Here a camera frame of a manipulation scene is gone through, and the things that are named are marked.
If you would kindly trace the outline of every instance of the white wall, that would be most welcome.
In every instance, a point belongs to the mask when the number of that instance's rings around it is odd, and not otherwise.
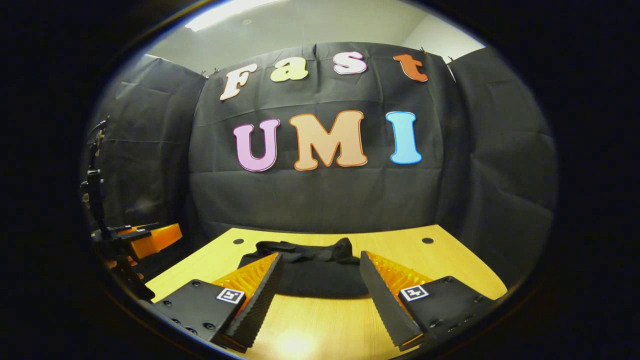
[[[427,53],[440,55],[446,63],[472,51],[484,48],[477,40],[446,21],[427,15],[409,34],[402,46],[412,49],[423,47]]]

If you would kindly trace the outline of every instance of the ceiling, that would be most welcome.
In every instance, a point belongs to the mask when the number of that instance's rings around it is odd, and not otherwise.
[[[147,53],[206,75],[252,56],[305,44],[402,45],[427,14],[399,0],[283,0],[197,32],[178,26]]]

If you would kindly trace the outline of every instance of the blue letter i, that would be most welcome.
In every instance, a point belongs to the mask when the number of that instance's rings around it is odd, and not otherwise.
[[[415,115],[406,111],[392,111],[387,113],[387,120],[393,124],[396,137],[396,152],[391,155],[391,161],[396,164],[415,164],[422,161],[422,155],[415,147]]]

